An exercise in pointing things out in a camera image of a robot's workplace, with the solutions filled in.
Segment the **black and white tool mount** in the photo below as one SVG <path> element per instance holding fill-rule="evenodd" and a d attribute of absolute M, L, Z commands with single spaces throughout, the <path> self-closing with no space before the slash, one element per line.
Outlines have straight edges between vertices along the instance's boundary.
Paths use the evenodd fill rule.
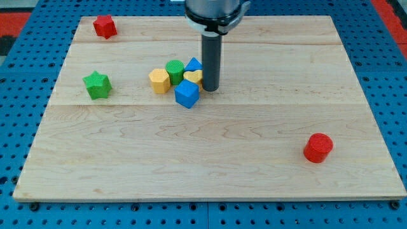
<path fill-rule="evenodd" d="M 185 1 L 184 4 L 188 25 L 208 37 L 228 34 L 250 7 L 250 1 Z"/>

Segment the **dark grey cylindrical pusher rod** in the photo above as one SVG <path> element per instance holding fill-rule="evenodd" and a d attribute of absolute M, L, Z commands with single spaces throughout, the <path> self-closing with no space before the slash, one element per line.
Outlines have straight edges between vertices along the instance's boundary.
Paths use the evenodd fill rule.
<path fill-rule="evenodd" d="M 221 51 L 221 36 L 202 35 L 202 85 L 207 92 L 214 92 L 219 88 Z"/>

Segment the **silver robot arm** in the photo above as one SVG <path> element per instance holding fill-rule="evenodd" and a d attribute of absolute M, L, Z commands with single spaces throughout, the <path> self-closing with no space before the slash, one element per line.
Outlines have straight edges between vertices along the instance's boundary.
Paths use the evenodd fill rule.
<path fill-rule="evenodd" d="M 186 0 L 188 25 L 201 34 L 202 86 L 207 92 L 219 88 L 222 39 L 242 21 L 251 2 L 241 0 Z"/>

